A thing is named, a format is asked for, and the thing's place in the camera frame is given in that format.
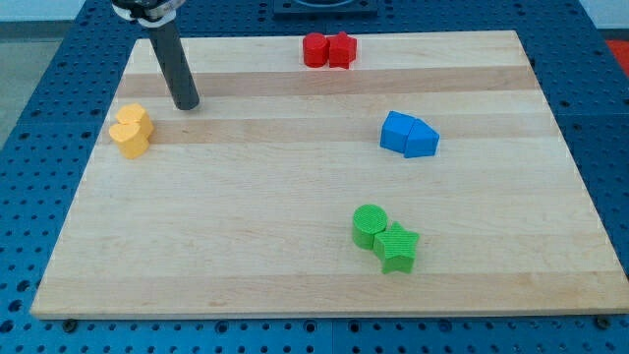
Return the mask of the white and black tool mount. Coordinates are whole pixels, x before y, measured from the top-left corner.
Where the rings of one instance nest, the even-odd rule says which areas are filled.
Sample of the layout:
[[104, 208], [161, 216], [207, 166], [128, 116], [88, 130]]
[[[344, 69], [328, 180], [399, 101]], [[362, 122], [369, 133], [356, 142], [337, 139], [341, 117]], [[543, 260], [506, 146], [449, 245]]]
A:
[[112, 0], [114, 12], [123, 20], [145, 28], [159, 28], [175, 20], [186, 0]]

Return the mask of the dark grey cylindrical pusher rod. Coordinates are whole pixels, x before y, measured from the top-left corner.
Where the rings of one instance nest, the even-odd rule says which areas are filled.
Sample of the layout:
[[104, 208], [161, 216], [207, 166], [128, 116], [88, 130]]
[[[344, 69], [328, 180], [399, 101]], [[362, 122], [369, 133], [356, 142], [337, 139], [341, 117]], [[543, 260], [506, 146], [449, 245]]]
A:
[[149, 40], [175, 106], [192, 110], [200, 96], [174, 21], [148, 30]]

